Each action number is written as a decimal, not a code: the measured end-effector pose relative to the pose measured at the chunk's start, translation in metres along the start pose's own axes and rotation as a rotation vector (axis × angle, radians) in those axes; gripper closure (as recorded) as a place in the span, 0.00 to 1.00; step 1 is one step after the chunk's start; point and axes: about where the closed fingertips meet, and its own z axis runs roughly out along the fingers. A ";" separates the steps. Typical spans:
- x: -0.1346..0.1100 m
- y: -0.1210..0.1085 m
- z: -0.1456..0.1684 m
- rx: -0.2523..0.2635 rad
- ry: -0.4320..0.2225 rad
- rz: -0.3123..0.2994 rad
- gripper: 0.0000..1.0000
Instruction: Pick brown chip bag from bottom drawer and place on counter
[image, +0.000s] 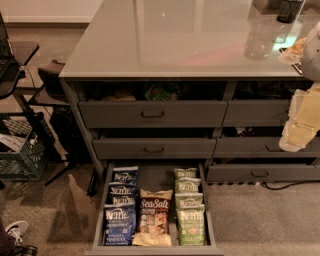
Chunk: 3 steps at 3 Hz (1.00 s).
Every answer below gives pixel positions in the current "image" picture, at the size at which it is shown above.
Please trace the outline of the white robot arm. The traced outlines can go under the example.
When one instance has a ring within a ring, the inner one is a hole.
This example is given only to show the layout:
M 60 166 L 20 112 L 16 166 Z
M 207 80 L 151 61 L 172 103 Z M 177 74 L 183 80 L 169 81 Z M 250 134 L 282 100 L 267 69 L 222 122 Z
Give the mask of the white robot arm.
M 320 130 L 320 22 L 309 34 L 284 50 L 279 61 L 299 64 L 302 75 L 313 82 L 306 91 L 297 89 L 291 99 L 289 119 L 285 123 L 279 147 L 297 152 Z

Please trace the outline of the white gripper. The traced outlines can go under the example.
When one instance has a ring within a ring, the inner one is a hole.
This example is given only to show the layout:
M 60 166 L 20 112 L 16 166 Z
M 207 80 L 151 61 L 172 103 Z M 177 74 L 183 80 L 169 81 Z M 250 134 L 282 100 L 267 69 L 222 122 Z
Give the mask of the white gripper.
M 291 100 L 289 121 L 286 122 L 279 140 L 279 147 L 287 152 L 298 152 L 320 130 L 320 83 L 310 89 L 297 89 Z

